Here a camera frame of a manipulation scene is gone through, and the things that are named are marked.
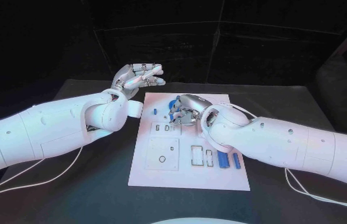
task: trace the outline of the robotic hand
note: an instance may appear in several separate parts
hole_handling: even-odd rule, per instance
[[[200,120],[203,135],[219,151],[236,148],[271,165],[347,182],[347,135],[265,117],[249,120],[233,104],[213,105],[196,95],[181,95],[170,111],[183,114],[172,124],[193,126]]]
[[[126,65],[102,93],[34,106],[0,120],[0,169],[54,157],[119,131],[144,104],[129,100],[139,87],[165,85],[159,64]]]

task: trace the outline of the white cable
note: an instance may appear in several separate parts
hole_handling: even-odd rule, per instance
[[[238,106],[238,105],[235,105],[235,104],[232,104],[233,105],[233,107],[236,107],[238,109],[240,109],[243,112],[246,112],[248,114],[251,114],[255,118],[256,118],[256,116],[251,113],[251,111],[249,110],[246,110],[243,107],[240,107],[240,106]]]
[[[3,185],[8,181],[11,181],[13,178],[16,178],[19,175],[22,175],[28,170],[31,170],[38,164],[41,164],[45,161],[45,159],[42,159],[41,161],[38,161],[28,169],[25,169],[18,175],[15,175],[12,178],[9,178],[6,181],[3,181],[0,183],[0,185]]]
[[[242,111],[245,111],[248,114],[251,114],[251,115],[256,118],[256,116],[255,116],[243,107],[240,107],[240,106],[238,106],[238,105],[235,105],[235,104],[232,104],[232,105],[233,105],[238,109],[240,109]],[[290,185],[290,187],[291,187],[297,192],[300,192],[300,193],[304,194],[304,195],[311,196],[316,200],[320,200],[320,201],[324,201],[324,202],[329,202],[329,203],[336,203],[336,204],[339,204],[339,205],[347,206],[347,203],[345,203],[345,202],[340,202],[340,201],[331,200],[331,199],[329,199],[329,198],[326,198],[326,197],[321,197],[321,196],[317,196],[317,195],[310,194],[310,192],[305,190],[301,182],[298,181],[295,175],[292,174],[291,170],[290,170],[288,168],[285,168],[284,170],[285,170],[284,172],[285,172],[285,174],[287,174],[285,176],[287,176],[288,185]],[[292,186],[292,184],[291,184],[291,182],[290,182],[290,179],[288,179],[288,173],[287,173],[288,171],[290,171],[290,173],[291,173],[291,175],[292,175],[292,177],[294,177],[298,185],[301,186],[304,192],[300,191],[300,190],[297,190],[297,189],[294,188],[294,186]]]
[[[60,178],[60,177],[64,175],[64,173],[68,171],[68,169],[73,167],[73,165],[74,165],[74,163],[76,163],[76,161],[77,161],[77,159],[78,159],[78,157],[80,157],[81,150],[83,150],[83,147],[81,147],[81,149],[80,149],[80,152],[78,152],[78,154],[77,154],[77,156],[76,156],[76,159],[74,159],[73,163],[70,164],[68,168],[65,169],[65,171],[64,171],[54,179],[51,179],[51,180],[45,181],[45,182],[37,183],[37,184],[24,185],[24,186],[18,186],[18,187],[5,189],[5,190],[0,191],[0,193],[6,192],[6,191],[9,191],[9,190],[16,190],[16,189],[22,189],[22,188],[32,187],[32,186],[37,186],[37,185],[44,185],[44,184],[50,183],[51,181],[54,181],[57,178]]]

